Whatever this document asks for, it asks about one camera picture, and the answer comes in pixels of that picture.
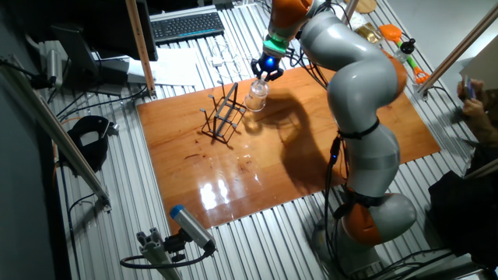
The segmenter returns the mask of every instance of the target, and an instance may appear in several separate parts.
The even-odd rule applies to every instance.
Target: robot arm
[[[252,71],[259,79],[265,73],[266,81],[283,75],[279,63],[286,56],[290,41],[324,3],[324,0],[272,1],[272,14],[268,35],[263,42],[263,53],[259,59],[251,62]]]
[[[351,31],[333,12],[320,12],[323,5],[330,2],[274,0],[263,55],[253,61],[253,69],[260,67],[255,69],[258,78],[267,72],[267,81],[281,76],[278,63],[307,23],[299,38],[301,48],[316,65],[336,71],[328,84],[328,103],[348,147],[350,199],[347,210],[335,217],[348,239],[343,243],[372,247],[401,235],[416,220],[407,197],[385,194],[398,172],[399,147],[376,115],[378,108],[402,93],[407,73],[401,63]]]

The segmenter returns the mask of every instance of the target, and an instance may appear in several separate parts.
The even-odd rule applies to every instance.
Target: black keyboard
[[[219,35],[225,30],[217,12],[166,19],[151,24],[156,44]]]

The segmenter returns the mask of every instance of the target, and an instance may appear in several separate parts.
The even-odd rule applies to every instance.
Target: blue led light
[[[273,60],[272,57],[269,57],[268,59],[266,59],[265,66],[266,66],[266,68],[273,68],[275,66],[275,61]]]

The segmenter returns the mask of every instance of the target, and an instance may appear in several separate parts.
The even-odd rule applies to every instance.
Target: wooden table
[[[239,83],[239,102],[252,82]],[[168,217],[183,204],[209,228],[324,189],[337,127],[325,90],[304,69],[270,82],[266,108],[246,113],[228,145],[201,133],[199,108],[212,110],[208,95],[219,99],[222,92],[217,87],[138,106]],[[403,163],[440,151],[404,94],[377,114],[398,138]],[[336,164],[337,184],[339,173]]]

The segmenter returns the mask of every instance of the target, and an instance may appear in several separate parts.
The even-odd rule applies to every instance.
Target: glass bottle
[[[244,98],[244,105],[248,110],[259,112],[266,105],[266,97],[269,93],[269,86],[265,80],[257,79],[251,84],[249,93]]]
[[[410,39],[408,42],[404,42],[401,46],[399,46],[399,50],[395,53],[395,58],[401,62],[405,63],[408,60],[408,57],[415,50],[415,39]]]

